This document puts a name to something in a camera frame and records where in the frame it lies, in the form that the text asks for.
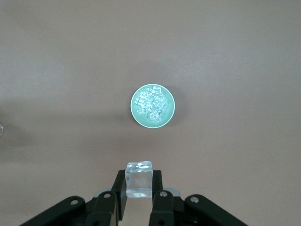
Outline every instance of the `clear ice cube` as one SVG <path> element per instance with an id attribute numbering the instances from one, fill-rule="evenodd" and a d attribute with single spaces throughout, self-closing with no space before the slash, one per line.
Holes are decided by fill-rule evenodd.
<path id="1" fill-rule="evenodd" d="M 141 92 L 136 99 L 135 104 L 139 105 L 137 112 L 145 115 L 148 120 L 159 123 L 162 121 L 161 116 L 167 109 L 167 100 L 161 87 L 153 86 L 147 88 L 146 92 Z"/>
<path id="2" fill-rule="evenodd" d="M 129 162 L 126 169 L 127 197 L 152 197 L 153 169 L 150 161 Z"/>

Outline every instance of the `small round bowl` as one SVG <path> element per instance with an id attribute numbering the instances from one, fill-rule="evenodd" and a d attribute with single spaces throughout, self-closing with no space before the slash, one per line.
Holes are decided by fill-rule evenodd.
<path id="1" fill-rule="evenodd" d="M 167 100 L 167 109 L 162 112 L 161 116 L 161 121 L 160 122 L 155 122 L 149 120 L 145 115 L 139 114 L 137 112 L 139 106 L 135 104 L 135 100 L 139 97 L 141 92 L 146 92 L 147 88 L 153 88 L 154 86 L 161 87 L 161 92 L 164 94 L 165 99 Z M 148 84 L 145 86 L 140 87 L 133 95 L 132 100 L 131 100 L 131 112 L 134 117 L 134 119 L 142 126 L 147 127 L 147 128 L 159 128 L 164 125 L 166 125 L 171 118 L 174 115 L 174 109 L 175 109 L 175 103 L 174 103 L 174 97 L 173 95 L 166 89 L 164 86 L 158 85 L 158 84 Z"/>

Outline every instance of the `bowl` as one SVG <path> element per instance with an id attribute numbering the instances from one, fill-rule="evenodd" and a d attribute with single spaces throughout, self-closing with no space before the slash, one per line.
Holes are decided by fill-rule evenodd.
<path id="1" fill-rule="evenodd" d="M 157 88 L 158 92 L 154 93 L 153 95 L 155 95 L 159 98 L 163 98 L 164 103 L 167 105 L 163 111 L 161 111 L 161 112 L 159 111 L 160 121 L 153 121 L 152 119 L 150 119 L 150 115 L 147 116 L 146 114 L 141 114 L 141 106 L 137 104 L 137 99 L 140 99 L 141 93 L 146 93 L 146 92 L 151 93 L 150 90 L 153 90 L 154 87 Z M 132 100 L 131 100 L 131 112 L 132 112 L 134 119 L 140 125 L 147 127 L 147 128 L 155 129 L 155 128 L 159 128 L 159 127 L 166 125 L 173 117 L 174 109 L 175 109 L 175 103 L 174 103 L 173 95 L 164 86 L 161 86 L 158 84 L 147 84 L 147 85 L 140 87 L 134 93 Z"/>

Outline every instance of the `ice cube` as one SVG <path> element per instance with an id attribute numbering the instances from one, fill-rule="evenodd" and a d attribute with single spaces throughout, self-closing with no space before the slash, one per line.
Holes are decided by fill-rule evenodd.
<path id="1" fill-rule="evenodd" d="M 129 162 L 126 169 L 127 197 L 152 197 L 153 169 L 150 161 Z"/>

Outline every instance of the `green bowl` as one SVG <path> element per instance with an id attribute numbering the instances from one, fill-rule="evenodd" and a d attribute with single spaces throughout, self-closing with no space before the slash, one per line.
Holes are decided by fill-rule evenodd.
<path id="1" fill-rule="evenodd" d="M 137 112 L 139 106 L 135 104 L 135 100 L 139 97 L 141 92 L 146 92 L 147 88 L 153 88 L 154 86 L 161 87 L 161 92 L 164 94 L 164 98 L 167 100 L 167 109 L 161 113 L 161 121 L 160 122 L 155 122 L 151 121 L 147 118 L 146 115 L 139 114 Z M 174 115 L 174 109 L 175 109 L 175 104 L 174 104 L 174 97 L 173 95 L 166 89 L 164 86 L 158 85 L 158 84 L 148 84 L 145 86 L 140 87 L 133 95 L 132 100 L 131 100 L 131 112 L 134 117 L 134 119 L 142 126 L 147 127 L 147 128 L 159 128 L 164 125 L 166 125 L 171 118 Z"/>

